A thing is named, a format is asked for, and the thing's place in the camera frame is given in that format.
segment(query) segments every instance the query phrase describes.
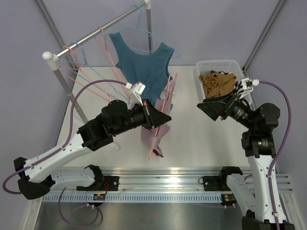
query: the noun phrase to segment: laundry basket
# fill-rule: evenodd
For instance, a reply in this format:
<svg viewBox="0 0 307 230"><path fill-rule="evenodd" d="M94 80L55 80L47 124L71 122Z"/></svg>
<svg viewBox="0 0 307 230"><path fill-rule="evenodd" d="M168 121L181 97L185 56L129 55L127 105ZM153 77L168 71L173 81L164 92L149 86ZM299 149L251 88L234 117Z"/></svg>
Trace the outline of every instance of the laundry basket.
<svg viewBox="0 0 307 230"><path fill-rule="evenodd" d="M202 71L223 71L223 72L231 72L236 75L236 81L239 81L244 78L244 75L242 73L242 70L239 66L239 64L235 60L208 60L208 61L199 61L196 63L196 70L197 70L197 77L201 74ZM200 80L199 85L200 88L198 88L198 85L196 85L197 90L201 91L202 98L200 98L200 103L203 99L205 99L205 93L203 91L203 86ZM249 104L252 104L252 98L249 95L245 97L247 102Z"/></svg>

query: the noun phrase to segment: brown clothes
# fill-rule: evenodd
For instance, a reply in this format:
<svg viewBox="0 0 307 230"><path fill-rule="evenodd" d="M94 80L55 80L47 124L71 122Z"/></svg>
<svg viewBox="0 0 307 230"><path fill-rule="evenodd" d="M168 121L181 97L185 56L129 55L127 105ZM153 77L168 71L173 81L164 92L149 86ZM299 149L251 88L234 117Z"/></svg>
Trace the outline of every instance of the brown clothes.
<svg viewBox="0 0 307 230"><path fill-rule="evenodd" d="M236 76L233 73L221 74L211 70L210 75L200 75L206 98L221 97L234 90Z"/></svg>

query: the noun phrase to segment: wall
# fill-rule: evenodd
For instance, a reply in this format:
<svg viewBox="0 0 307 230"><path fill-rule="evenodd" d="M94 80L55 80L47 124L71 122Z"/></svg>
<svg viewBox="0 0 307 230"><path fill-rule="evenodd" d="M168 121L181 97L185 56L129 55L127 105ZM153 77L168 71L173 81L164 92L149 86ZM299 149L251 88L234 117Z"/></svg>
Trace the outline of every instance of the wall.
<svg viewBox="0 0 307 230"><path fill-rule="evenodd" d="M181 52L171 65L195 65L200 60L234 59L243 66L278 0L152 0L153 33ZM69 44L105 24L139 0L44 0L64 41ZM142 25L146 29L145 8ZM137 24L130 15L110 32ZM146 33L125 31L130 46L147 49ZM93 66L107 66L95 40L84 44Z"/></svg>
<svg viewBox="0 0 307 230"><path fill-rule="evenodd" d="M289 97L292 108L290 133L278 161L280 171L288 173L296 200L307 226L306 167L306 63L307 1L287 1L267 39L255 57L248 76L279 85ZM272 102L281 109L280 125L274 131L279 147L287 125L287 108L281 94L270 86L255 90L257 104Z"/></svg>
<svg viewBox="0 0 307 230"><path fill-rule="evenodd" d="M3 1L0 7L0 181L14 172L13 160L54 146L65 94L42 59L58 46L33 0ZM17 178L8 183L17 191ZM26 199L0 189L1 229L23 224Z"/></svg>

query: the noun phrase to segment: pink cloth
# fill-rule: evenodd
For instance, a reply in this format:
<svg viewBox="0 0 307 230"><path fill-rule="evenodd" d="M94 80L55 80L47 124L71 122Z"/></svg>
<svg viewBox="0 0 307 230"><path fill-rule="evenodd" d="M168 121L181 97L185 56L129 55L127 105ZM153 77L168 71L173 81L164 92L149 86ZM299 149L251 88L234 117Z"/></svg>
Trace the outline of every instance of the pink cloth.
<svg viewBox="0 0 307 230"><path fill-rule="evenodd" d="M169 83L169 90L167 93L165 93L165 96L167 97L167 101L165 103L165 107L163 110L163 113L166 115L169 115L171 111L171 106L172 106L172 97L173 97L173 91L175 88L175 81L172 80ZM155 103L155 108L159 111L162 111L164 99L158 99ZM162 150L159 147L161 138L164 137L164 135L170 130L170 126L167 125L167 123L163 124L160 126L158 135L155 137L157 128L148 130L142 127L141 130L141 140L143 143L150 149L153 149L153 153L155 153L159 157L164 157Z"/></svg>

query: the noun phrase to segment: teal shirt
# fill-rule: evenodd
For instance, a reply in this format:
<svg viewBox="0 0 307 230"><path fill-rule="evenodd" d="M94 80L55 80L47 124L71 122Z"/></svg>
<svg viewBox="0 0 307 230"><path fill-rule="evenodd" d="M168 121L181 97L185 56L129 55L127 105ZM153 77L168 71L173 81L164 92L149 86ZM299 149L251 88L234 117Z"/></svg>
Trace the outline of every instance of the teal shirt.
<svg viewBox="0 0 307 230"><path fill-rule="evenodd" d="M161 43L153 53L142 55L132 51L120 33L110 34L110 38L118 55L116 67L121 70L129 83L135 84L140 81L145 84L141 98L155 104L167 85L168 63L175 50Z"/></svg>

